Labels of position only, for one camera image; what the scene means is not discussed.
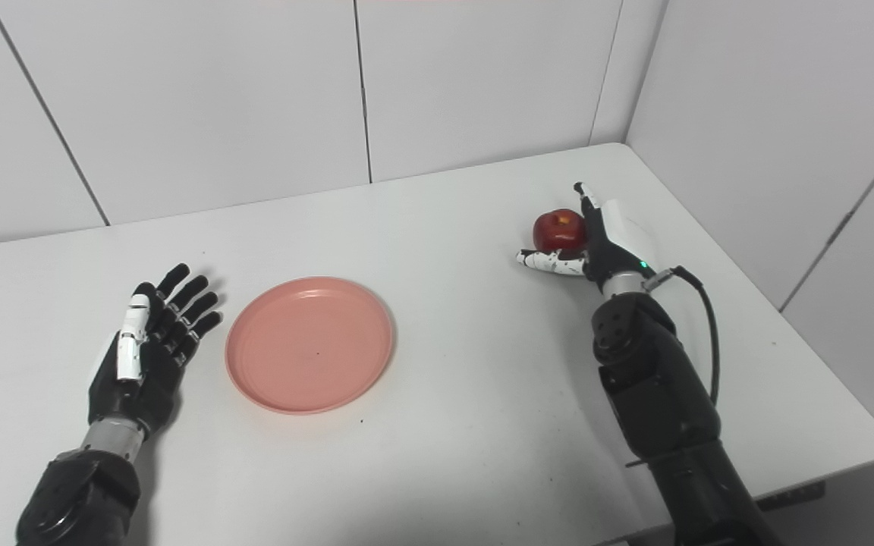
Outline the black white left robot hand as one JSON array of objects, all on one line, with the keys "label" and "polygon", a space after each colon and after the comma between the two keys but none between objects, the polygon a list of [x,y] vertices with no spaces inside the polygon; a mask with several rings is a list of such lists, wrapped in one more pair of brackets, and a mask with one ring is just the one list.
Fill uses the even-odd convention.
[{"label": "black white left robot hand", "polygon": [[132,419],[147,438],[164,428],[185,369],[222,322],[219,301],[208,278],[185,263],[158,284],[139,284],[88,390],[88,422]]}]

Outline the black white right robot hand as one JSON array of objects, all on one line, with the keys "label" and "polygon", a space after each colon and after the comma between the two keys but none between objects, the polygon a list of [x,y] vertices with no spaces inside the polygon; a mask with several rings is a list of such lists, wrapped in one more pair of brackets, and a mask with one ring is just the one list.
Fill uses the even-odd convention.
[{"label": "black white right robot hand", "polygon": [[521,249],[514,259],[525,268],[593,282],[610,300],[626,293],[649,293],[658,283],[656,245],[650,232],[619,199],[601,202],[582,182],[573,189],[580,198],[585,246],[549,253]]}]

